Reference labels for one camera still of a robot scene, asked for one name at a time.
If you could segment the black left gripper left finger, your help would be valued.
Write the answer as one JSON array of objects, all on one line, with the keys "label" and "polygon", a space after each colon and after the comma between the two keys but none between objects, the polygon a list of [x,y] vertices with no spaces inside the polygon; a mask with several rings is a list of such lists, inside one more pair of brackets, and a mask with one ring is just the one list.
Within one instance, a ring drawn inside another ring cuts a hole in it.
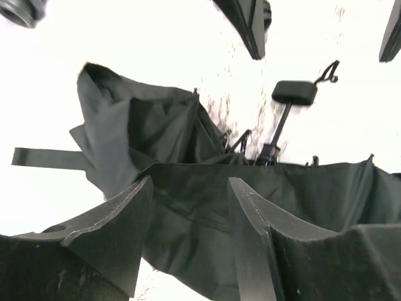
[{"label": "black left gripper left finger", "polygon": [[1,237],[2,300],[128,300],[135,294],[153,183],[148,176],[42,233]]}]

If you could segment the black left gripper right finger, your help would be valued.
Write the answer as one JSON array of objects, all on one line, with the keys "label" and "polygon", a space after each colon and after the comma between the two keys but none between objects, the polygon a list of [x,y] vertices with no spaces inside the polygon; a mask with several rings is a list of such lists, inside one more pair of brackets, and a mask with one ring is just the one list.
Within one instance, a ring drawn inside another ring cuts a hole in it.
[{"label": "black left gripper right finger", "polygon": [[241,300],[399,300],[400,225],[360,224],[337,233],[227,185]]}]

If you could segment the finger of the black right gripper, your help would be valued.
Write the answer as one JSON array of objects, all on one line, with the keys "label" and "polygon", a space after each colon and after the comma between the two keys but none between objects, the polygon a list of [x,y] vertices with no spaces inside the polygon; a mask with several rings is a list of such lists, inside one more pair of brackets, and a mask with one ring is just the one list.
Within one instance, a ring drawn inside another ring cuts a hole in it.
[{"label": "finger of the black right gripper", "polygon": [[379,52],[379,62],[392,61],[400,51],[400,0],[395,0]]},{"label": "finger of the black right gripper", "polygon": [[263,0],[213,0],[239,33],[253,60],[265,56],[265,34],[271,22],[271,6]]}]

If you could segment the black folding umbrella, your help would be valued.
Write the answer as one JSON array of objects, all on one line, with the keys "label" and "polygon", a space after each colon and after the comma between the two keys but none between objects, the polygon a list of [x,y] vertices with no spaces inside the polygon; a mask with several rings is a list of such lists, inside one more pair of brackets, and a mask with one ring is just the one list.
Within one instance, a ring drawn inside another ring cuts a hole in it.
[{"label": "black folding umbrella", "polygon": [[326,230],[400,225],[400,175],[372,159],[278,164],[264,149],[249,161],[227,144],[197,92],[139,83],[92,63],[77,89],[84,123],[70,133],[80,150],[17,148],[13,165],[85,171],[106,201],[150,177],[141,258],[210,300],[241,300],[227,198],[232,177]]}]

